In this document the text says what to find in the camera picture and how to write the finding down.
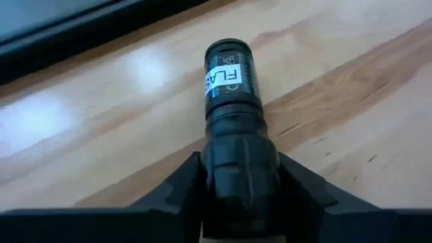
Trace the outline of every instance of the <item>white label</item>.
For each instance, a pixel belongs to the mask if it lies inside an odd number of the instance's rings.
[[[241,83],[242,71],[240,70],[240,64],[217,66],[205,76],[204,96],[218,86]]]

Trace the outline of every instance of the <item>black flashlight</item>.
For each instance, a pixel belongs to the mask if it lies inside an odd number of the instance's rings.
[[[278,235],[279,159],[267,135],[252,52],[237,39],[217,41],[206,52],[205,69],[203,235]]]

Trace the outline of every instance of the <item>wood grain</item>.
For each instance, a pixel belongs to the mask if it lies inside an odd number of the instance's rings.
[[[432,207],[431,7],[210,1],[2,86],[0,210],[149,192],[203,146],[203,55],[226,37],[252,47],[280,151],[379,206]]]

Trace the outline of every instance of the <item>flashlight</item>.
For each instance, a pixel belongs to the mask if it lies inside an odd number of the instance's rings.
[[[205,69],[203,236],[278,235],[279,157],[267,135],[252,52],[240,40],[219,40],[206,52]]]

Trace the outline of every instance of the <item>black mount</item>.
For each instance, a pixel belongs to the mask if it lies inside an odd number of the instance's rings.
[[[377,208],[279,154],[287,242],[430,242],[431,211]],[[198,242],[204,175],[193,153],[125,209],[15,210],[0,214],[2,242]]]

